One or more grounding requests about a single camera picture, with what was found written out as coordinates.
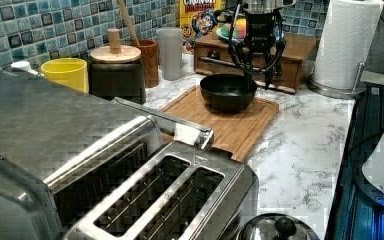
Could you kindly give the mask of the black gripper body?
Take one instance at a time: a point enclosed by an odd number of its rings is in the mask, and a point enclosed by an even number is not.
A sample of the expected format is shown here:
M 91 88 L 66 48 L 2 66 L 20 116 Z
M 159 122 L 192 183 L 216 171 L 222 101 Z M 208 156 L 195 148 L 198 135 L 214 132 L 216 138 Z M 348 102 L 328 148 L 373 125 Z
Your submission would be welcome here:
M 246 18 L 245 46 L 253 52 L 269 51 L 276 42 L 275 30 L 280 29 L 280 9 L 293 6 L 296 0 L 244 0 Z

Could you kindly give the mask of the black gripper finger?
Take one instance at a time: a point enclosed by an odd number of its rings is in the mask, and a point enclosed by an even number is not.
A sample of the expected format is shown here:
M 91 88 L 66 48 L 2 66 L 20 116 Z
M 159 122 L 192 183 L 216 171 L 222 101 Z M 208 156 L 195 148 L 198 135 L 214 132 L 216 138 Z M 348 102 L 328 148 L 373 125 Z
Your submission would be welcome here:
M 279 72 L 280 60 L 286 47 L 286 41 L 263 41 L 259 45 L 259 51 L 263 54 L 265 66 L 259 72 L 265 75 L 265 89 L 268 89 L 273 78 Z
M 252 89 L 252 64 L 248 61 L 243 49 L 240 45 L 230 43 L 228 53 L 235 66 L 243 72 L 247 87 Z

